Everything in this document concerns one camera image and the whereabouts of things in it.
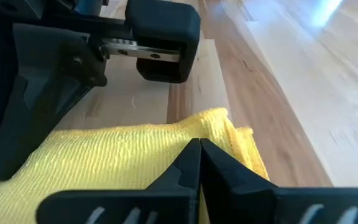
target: screw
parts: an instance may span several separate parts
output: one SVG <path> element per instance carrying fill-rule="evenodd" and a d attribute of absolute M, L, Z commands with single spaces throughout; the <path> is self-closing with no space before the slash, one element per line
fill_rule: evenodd
<path fill-rule="evenodd" d="M 110 59 L 110 55 L 106 53 L 106 54 L 103 55 L 103 58 L 104 58 L 105 60 L 109 60 L 109 59 Z"/>
<path fill-rule="evenodd" d="M 128 55 L 128 52 L 126 50 L 118 50 L 118 53 L 122 55 Z"/>
<path fill-rule="evenodd" d="M 152 58 L 155 58 L 155 59 L 159 59 L 161 56 L 159 56 L 158 54 L 151 54 L 150 55 Z"/>
<path fill-rule="evenodd" d="M 73 63 L 76 65 L 82 65 L 82 59 L 80 57 L 74 57 Z"/>
<path fill-rule="evenodd" d="M 96 79 L 94 77 L 89 77 L 88 80 L 90 83 L 95 83 L 95 81 L 96 81 Z"/>

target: wooden floor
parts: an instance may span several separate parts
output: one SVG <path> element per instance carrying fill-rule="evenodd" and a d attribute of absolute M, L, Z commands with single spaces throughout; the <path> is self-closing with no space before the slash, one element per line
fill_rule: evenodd
<path fill-rule="evenodd" d="M 177 1 L 202 18 L 188 82 L 147 82 L 135 59 L 113 57 L 108 86 L 58 128 L 172 123 L 223 106 L 254 130 L 272 182 L 358 186 L 358 0 Z M 111 0 L 102 15 L 124 18 L 125 5 Z"/>

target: clamp jaw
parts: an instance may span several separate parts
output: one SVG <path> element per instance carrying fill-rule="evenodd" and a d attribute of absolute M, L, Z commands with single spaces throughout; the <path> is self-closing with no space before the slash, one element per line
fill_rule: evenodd
<path fill-rule="evenodd" d="M 198 223 L 200 184 L 212 224 L 358 223 L 358 188 L 277 187 L 208 139 L 192 139 L 145 190 L 55 193 L 37 223 Z"/>
<path fill-rule="evenodd" d="M 189 76 L 200 17 L 187 4 L 128 0 L 126 20 L 102 0 L 0 0 L 0 180 L 16 173 L 63 116 L 105 86 L 110 55 L 137 57 L 146 79 Z"/>

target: microfiber cloth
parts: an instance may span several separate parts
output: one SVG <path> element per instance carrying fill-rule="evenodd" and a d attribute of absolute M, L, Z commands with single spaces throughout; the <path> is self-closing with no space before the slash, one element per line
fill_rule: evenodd
<path fill-rule="evenodd" d="M 35 223 L 39 203 L 61 190 L 145 189 L 192 138 L 210 139 L 268 179 L 252 130 L 235 129 L 223 108 L 176 124 L 53 131 L 11 180 L 0 182 L 0 223 Z M 200 220 L 205 213 L 201 208 Z"/>

